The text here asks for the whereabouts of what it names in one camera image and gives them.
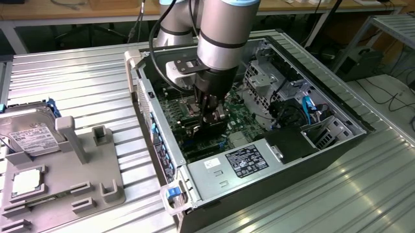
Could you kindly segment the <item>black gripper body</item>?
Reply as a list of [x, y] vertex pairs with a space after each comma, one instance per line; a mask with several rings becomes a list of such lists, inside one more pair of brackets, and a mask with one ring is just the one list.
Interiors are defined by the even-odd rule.
[[230, 92], [238, 67], [227, 70], [215, 70], [213, 68], [197, 72], [195, 78], [195, 96], [202, 99], [203, 96], [213, 95], [223, 99]]

